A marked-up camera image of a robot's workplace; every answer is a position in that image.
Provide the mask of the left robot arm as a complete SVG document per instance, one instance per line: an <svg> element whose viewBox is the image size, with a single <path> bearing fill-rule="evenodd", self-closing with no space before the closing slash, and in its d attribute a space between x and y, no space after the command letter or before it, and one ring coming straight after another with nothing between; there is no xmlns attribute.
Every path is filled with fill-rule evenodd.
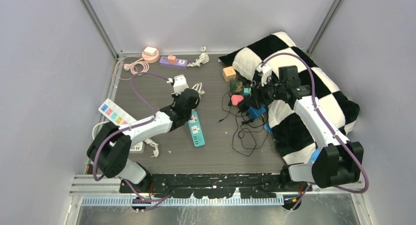
<svg viewBox="0 0 416 225"><path fill-rule="evenodd" d="M130 182L140 193L150 188L148 171L129 159L130 148L183 126L200 102L199 92L190 88L173 95L173 98L171 105L133 124L115 125L108 122L102 126L86 153L93 161L92 174L96 181L103 177L120 177Z"/></svg>

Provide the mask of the purple power strip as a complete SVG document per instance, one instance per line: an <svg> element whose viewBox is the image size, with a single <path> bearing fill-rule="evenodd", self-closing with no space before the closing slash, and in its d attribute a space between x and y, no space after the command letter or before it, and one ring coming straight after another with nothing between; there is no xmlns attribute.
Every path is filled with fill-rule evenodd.
<svg viewBox="0 0 416 225"><path fill-rule="evenodd" d="M177 58L174 55L161 56L159 64L163 67L174 69L187 69L188 61L186 59Z"/></svg>

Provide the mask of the orange small plug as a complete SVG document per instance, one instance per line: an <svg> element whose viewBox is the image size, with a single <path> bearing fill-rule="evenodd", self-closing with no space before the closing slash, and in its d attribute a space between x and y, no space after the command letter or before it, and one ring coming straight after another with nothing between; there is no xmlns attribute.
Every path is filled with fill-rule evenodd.
<svg viewBox="0 0 416 225"><path fill-rule="evenodd" d="M167 56L167 59L169 62L174 62L174 63L176 62L176 57L174 55Z"/></svg>

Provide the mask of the teal usb power strip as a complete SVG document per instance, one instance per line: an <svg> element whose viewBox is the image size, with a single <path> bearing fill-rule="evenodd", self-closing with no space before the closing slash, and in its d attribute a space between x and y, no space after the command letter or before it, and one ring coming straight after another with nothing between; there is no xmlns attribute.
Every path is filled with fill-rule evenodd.
<svg viewBox="0 0 416 225"><path fill-rule="evenodd" d="M191 111L191 118L188 121L191 138L195 147L201 147L205 144L204 135L201 128L200 119L195 110Z"/></svg>

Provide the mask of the blue cube socket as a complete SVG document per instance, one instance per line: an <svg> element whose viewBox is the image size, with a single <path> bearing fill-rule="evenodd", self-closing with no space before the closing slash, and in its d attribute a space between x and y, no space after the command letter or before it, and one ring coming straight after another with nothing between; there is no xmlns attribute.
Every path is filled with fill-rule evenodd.
<svg viewBox="0 0 416 225"><path fill-rule="evenodd" d="M263 105L260 107L260 109L255 109L254 107L249 107L248 110L247 110L248 115L253 120L257 119L258 117L260 117L265 112L266 112L266 109Z"/></svg>

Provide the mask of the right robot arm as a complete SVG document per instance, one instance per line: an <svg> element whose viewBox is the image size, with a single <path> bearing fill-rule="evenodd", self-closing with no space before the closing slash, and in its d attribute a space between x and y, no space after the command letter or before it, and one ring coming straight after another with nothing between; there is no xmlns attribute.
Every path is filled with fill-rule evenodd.
<svg viewBox="0 0 416 225"><path fill-rule="evenodd" d="M273 82L272 68L259 64L255 74L260 76L252 86L257 103L264 105L282 100L300 117L319 148L313 163L296 163L283 166L280 185L294 190L300 182L316 184L320 188L337 187L354 183L362 175L364 149L359 142L351 142L339 131L319 106L315 91L302 85L296 66L279 68L279 80Z"/></svg>

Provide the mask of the pink plug adapter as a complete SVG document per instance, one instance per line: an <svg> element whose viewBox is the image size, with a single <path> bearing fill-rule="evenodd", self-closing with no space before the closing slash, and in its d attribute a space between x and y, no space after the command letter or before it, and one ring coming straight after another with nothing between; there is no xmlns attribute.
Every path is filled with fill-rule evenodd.
<svg viewBox="0 0 416 225"><path fill-rule="evenodd" d="M230 101L231 101L232 106L237 106L243 100L244 100L244 96L242 96L242 95L234 94L234 95L231 95L231 97L230 97Z"/></svg>

